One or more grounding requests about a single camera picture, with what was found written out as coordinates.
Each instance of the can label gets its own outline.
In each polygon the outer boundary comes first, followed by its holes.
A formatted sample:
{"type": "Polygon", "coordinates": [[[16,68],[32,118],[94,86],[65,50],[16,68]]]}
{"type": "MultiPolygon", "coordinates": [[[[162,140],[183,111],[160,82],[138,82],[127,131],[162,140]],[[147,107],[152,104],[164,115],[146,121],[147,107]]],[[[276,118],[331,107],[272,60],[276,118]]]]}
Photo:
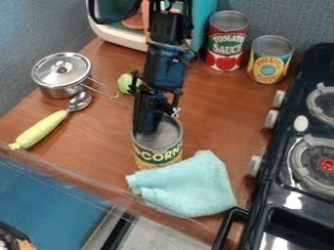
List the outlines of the can label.
{"type": "Polygon", "coordinates": [[[218,33],[209,37],[207,62],[217,70],[231,71],[239,68],[246,35],[218,33]]]}
{"type": "Polygon", "coordinates": [[[286,75],[291,56],[267,57],[261,53],[255,53],[252,49],[247,67],[248,75],[259,83],[277,83],[286,75]]]}
{"type": "Polygon", "coordinates": [[[163,152],[154,152],[134,144],[136,163],[140,169],[165,167],[182,159],[183,143],[180,140],[163,152]]]}

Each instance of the tennis ball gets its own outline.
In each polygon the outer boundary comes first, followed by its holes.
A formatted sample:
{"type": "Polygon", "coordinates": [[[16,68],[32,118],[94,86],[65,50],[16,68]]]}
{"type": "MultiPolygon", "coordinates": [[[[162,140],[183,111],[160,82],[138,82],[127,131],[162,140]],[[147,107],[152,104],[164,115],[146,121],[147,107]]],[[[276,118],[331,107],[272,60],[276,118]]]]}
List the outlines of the tennis ball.
{"type": "MultiPolygon", "coordinates": [[[[130,90],[130,86],[132,84],[132,75],[129,73],[125,73],[122,74],[118,80],[117,80],[117,84],[118,84],[118,89],[127,95],[131,95],[131,93],[129,92],[130,90]]],[[[137,79],[137,83],[136,86],[139,87],[142,84],[141,79],[137,79]]]]}

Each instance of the tomato sauce can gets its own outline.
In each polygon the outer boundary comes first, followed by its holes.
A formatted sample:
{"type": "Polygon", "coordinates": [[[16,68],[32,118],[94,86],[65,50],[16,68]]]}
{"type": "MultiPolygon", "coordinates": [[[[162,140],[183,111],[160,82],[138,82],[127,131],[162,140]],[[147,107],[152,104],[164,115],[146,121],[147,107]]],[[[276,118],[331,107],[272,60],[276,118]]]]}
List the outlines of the tomato sauce can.
{"type": "Polygon", "coordinates": [[[275,84],[281,81],[289,68],[294,47],[284,37],[264,35],[253,41],[247,73],[254,81],[275,84]]]}
{"type": "Polygon", "coordinates": [[[135,160],[139,169],[160,168],[182,160],[183,127],[181,123],[164,115],[154,134],[131,133],[135,160]]]}
{"type": "Polygon", "coordinates": [[[236,11],[221,11],[212,15],[209,22],[206,62],[220,71],[239,68],[248,34],[248,19],[236,11]]]}

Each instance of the spoon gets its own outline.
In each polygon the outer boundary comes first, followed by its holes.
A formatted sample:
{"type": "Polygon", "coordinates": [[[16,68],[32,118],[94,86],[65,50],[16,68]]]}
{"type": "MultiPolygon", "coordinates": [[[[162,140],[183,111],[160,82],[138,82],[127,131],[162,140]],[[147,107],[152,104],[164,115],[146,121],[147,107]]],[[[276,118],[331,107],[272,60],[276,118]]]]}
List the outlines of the spoon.
{"type": "Polygon", "coordinates": [[[9,147],[12,150],[15,150],[34,146],[67,118],[69,113],[85,108],[91,101],[92,96],[89,92],[79,92],[79,94],[70,100],[66,110],[57,111],[37,122],[31,128],[20,134],[16,141],[13,144],[10,144],[9,147]]]}

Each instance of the silver pot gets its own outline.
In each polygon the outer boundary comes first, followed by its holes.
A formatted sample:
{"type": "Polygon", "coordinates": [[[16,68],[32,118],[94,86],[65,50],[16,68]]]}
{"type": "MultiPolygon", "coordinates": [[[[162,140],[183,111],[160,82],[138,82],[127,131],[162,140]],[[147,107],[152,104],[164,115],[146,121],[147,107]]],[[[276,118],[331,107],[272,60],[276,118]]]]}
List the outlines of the silver pot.
{"type": "Polygon", "coordinates": [[[117,91],[89,77],[91,71],[92,63],[83,55],[57,53],[39,61],[31,70],[31,78],[37,83],[42,93],[51,98],[71,98],[85,88],[112,99],[117,98],[117,91]],[[92,82],[105,86],[115,95],[109,96],[90,87],[92,82]]]}

